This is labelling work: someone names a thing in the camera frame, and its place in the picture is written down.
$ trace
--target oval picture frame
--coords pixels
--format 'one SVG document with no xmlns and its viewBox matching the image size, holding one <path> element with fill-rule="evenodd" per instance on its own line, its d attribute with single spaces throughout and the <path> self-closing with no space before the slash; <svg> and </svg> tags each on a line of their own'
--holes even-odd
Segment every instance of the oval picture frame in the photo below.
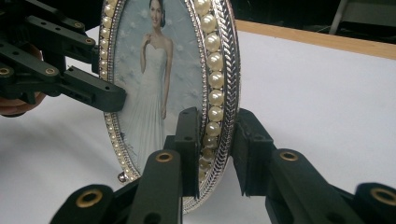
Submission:
<svg viewBox="0 0 396 224">
<path fill-rule="evenodd" d="M 217 185 L 233 141 L 240 55 L 230 2 L 105 0 L 99 42 L 100 78 L 127 92 L 120 112 L 105 113 L 121 182 L 141 176 L 152 148 L 175 134 L 179 112 L 202 114 L 200 197 L 183 198 L 190 212 Z"/>
</svg>

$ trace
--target silver frame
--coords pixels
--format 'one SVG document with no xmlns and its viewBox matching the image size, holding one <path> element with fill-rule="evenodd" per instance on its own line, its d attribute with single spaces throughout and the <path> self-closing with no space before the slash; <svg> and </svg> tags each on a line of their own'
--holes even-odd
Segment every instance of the silver frame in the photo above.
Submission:
<svg viewBox="0 0 396 224">
<path fill-rule="evenodd" d="M 229 149 L 233 141 L 233 129 L 236 115 L 239 108 L 239 94 L 240 94 L 240 56 L 235 23 L 233 19 L 233 11 L 228 0 L 165 0 L 165 1 L 184 1 L 186 10 L 190 12 L 191 25 L 194 27 L 202 65 L 203 78 L 203 108 L 202 108 L 202 123 L 201 134 L 206 135 L 206 130 L 214 122 L 220 126 L 220 134 L 217 137 L 216 147 L 213 148 L 215 155 L 214 160 L 210 163 L 210 169 L 205 172 L 205 178 L 200 180 L 200 198 L 194 199 L 184 198 L 183 208 L 184 213 L 188 213 L 203 203 L 210 192 L 220 181 L 223 171 L 226 167 Z M 100 78 L 109 82 L 114 82 L 113 64 L 114 64 L 114 43 L 122 10 L 125 4 L 133 2 L 133 0 L 106 0 L 103 7 L 102 23 L 99 34 L 99 50 L 100 50 Z M 209 3 L 210 9 L 207 13 L 202 13 L 202 3 Z M 209 33 L 203 30 L 203 17 L 212 15 L 216 21 L 216 29 L 213 31 L 219 37 L 220 47 L 216 52 L 210 51 L 205 43 L 205 38 Z M 220 72 L 224 77 L 222 87 L 213 87 L 210 84 L 210 74 L 212 72 L 211 61 L 212 53 L 219 53 L 222 59 L 222 67 Z M 212 91 L 220 91 L 224 97 L 223 103 L 219 105 L 223 111 L 221 121 L 213 121 L 210 118 L 209 112 L 212 108 L 211 94 Z M 140 174 L 136 171 L 132 164 L 126 148 L 120 136 L 120 125 L 117 113 L 105 113 L 105 121 L 110 136 L 112 146 L 115 150 L 116 156 L 120 162 L 122 173 L 119 175 L 120 181 L 134 181 Z M 208 144 L 202 143 L 203 149 Z"/>
</svg>

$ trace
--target white dress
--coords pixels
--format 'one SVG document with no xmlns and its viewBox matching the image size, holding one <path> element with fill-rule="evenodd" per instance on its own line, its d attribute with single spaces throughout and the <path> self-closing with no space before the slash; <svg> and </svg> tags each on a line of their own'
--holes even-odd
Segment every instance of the white dress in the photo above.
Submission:
<svg viewBox="0 0 396 224">
<path fill-rule="evenodd" d="M 146 46 L 146 69 L 141 78 L 129 122 L 125 130 L 128 153 L 142 174 L 149 155 L 163 148 L 164 129 L 162 119 L 163 74 L 166 66 L 166 50 Z"/>
</svg>

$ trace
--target white tabletop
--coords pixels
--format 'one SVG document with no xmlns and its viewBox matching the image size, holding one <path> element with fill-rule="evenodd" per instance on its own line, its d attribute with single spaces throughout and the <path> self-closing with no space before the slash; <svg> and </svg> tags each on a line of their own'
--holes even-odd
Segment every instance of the white tabletop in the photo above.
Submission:
<svg viewBox="0 0 396 224">
<path fill-rule="evenodd" d="M 278 148 L 302 152 L 346 191 L 363 182 L 396 188 L 396 61 L 244 32 L 239 40 L 241 107 Z M 102 112 L 47 97 L 0 124 L 0 223 L 48 223 L 79 188 L 121 187 Z M 212 196 L 184 223 L 270 221 L 263 197 L 241 196 L 230 161 Z"/>
</svg>

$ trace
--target woman in white dress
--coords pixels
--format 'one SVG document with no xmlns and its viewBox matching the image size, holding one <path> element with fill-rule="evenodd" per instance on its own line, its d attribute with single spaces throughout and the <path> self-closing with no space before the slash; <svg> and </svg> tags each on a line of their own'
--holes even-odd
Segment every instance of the woman in white dress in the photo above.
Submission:
<svg viewBox="0 0 396 224">
<path fill-rule="evenodd" d="M 163 148 L 166 103 L 173 58 L 173 42 L 163 35 L 163 0 L 149 0 L 152 32 L 145 34 L 140 48 L 142 79 L 131 113 L 127 139 L 130 156 L 142 174 L 149 155 Z"/>
</svg>

